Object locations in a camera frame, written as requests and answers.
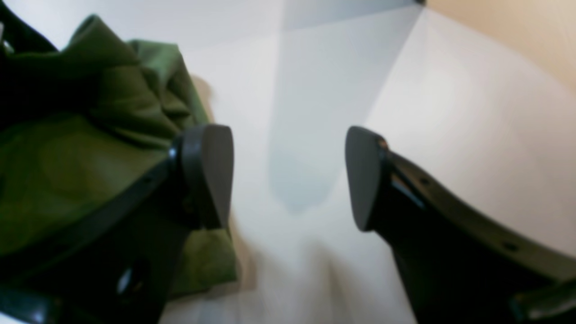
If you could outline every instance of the white floor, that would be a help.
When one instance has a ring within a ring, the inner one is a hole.
[[[233,129],[242,278],[169,304],[162,324],[414,323],[389,248],[353,222],[351,125],[576,256],[576,96],[444,16],[402,0],[6,2],[59,47],[91,12],[122,38],[179,43]]]

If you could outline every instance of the green fabric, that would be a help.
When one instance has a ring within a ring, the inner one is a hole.
[[[44,116],[0,133],[0,255],[93,212],[165,159],[183,129],[209,122],[176,45],[124,43],[96,16],[61,52],[7,59]],[[193,232],[175,292],[235,280],[235,258],[226,230]]]

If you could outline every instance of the olive green cloth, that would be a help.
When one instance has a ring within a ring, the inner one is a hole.
[[[176,45],[124,43],[97,16],[60,52],[7,59],[30,85],[18,109],[39,117],[0,133],[0,255],[95,211],[209,122]],[[226,230],[195,231],[174,293],[235,280],[235,267]]]

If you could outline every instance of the beige wall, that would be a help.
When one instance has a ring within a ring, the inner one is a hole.
[[[575,0],[428,0],[428,6],[522,53],[576,92]]]

